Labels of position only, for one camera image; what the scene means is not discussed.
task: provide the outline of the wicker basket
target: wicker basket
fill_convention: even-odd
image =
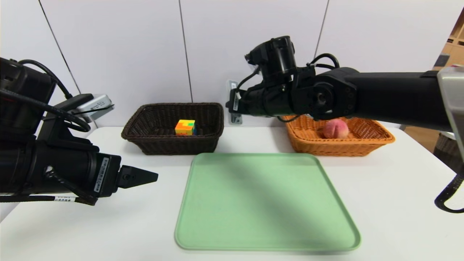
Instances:
[[[283,117],[286,120],[294,116]],[[380,123],[361,118],[341,118],[347,123],[346,139],[324,138],[322,129],[327,121],[315,121],[301,116],[286,123],[288,135],[296,152],[323,156],[365,156],[381,146],[392,143],[395,137]]]
[[[197,135],[177,136],[180,119],[195,120]],[[197,155],[214,152],[223,129],[219,103],[147,104],[130,118],[121,136],[147,155]]]

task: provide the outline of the colorful cube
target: colorful cube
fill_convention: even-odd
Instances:
[[[175,127],[176,135],[196,135],[197,130],[195,129],[194,120],[179,120]]]

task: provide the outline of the plastic tray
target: plastic tray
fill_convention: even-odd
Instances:
[[[358,229],[308,154],[195,157],[175,240],[190,250],[348,251]]]

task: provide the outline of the white table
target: white table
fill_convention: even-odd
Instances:
[[[454,177],[407,134],[367,157],[318,157],[361,236],[342,255],[186,251],[174,228],[193,156],[145,156],[121,139],[120,127],[89,139],[122,163],[160,174],[158,182],[119,189],[95,207],[78,203],[21,203],[0,224],[1,261],[454,261],[463,260],[462,215],[433,200]],[[283,128],[225,128],[217,152],[292,152]]]

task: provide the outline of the peach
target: peach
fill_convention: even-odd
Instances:
[[[345,139],[348,137],[348,125],[340,119],[329,120],[324,126],[324,136],[327,139]]]

